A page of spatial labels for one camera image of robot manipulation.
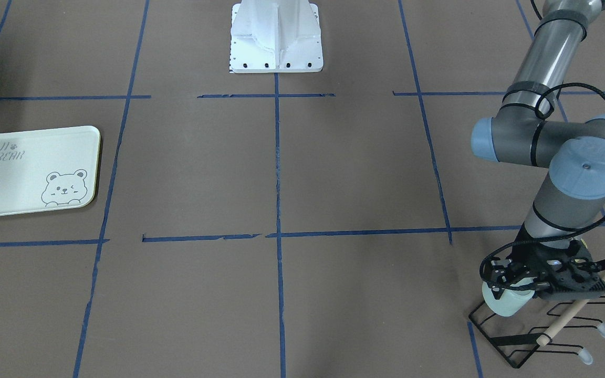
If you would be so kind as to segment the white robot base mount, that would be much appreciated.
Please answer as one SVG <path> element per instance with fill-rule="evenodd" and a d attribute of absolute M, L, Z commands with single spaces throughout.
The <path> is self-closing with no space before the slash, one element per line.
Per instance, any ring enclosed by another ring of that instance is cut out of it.
<path fill-rule="evenodd" d="M 231 9 L 229 71 L 320 72 L 319 7 L 309 1 L 242 1 Z"/>

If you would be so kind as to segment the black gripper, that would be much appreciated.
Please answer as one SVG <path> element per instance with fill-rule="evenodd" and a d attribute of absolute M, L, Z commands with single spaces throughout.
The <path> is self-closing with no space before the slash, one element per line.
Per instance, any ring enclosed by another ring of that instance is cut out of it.
<path fill-rule="evenodd" d="M 596 299 L 605 294 L 605 260 L 594 261 L 582 240 L 572 239 L 565 248 L 540 243 L 512 246 L 506 259 L 488 256 L 480 277 L 490 297 L 508 294 L 548 301 Z"/>

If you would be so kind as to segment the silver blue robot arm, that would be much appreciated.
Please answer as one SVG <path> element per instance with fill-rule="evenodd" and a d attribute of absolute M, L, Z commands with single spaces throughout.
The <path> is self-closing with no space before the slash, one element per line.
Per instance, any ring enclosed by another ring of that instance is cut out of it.
<path fill-rule="evenodd" d="M 533 42 L 497 115 L 477 122 L 472 151 L 489 161 L 548 169 L 504 260 L 481 263 L 485 302 L 495 310 L 545 300 L 605 294 L 605 260 L 580 239 L 602 220 L 605 114 L 584 123 L 550 121 L 564 78 L 605 1 L 547 1 Z"/>

